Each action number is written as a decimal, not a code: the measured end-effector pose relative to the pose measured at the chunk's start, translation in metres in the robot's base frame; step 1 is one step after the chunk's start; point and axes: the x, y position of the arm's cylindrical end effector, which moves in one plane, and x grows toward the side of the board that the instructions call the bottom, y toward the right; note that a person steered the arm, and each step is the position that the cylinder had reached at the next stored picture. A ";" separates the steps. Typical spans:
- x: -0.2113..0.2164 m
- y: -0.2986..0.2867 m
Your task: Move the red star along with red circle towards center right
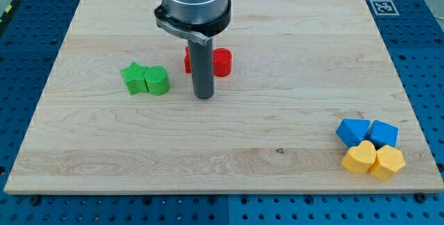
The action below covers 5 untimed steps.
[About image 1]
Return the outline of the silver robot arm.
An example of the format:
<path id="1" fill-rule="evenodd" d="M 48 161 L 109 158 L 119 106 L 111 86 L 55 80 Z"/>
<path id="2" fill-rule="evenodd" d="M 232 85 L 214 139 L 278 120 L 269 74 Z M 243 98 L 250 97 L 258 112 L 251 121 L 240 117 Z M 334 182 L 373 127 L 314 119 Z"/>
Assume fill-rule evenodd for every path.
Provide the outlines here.
<path id="1" fill-rule="evenodd" d="M 178 38 L 206 46 L 231 18 L 231 0 L 161 0 L 156 24 Z"/>

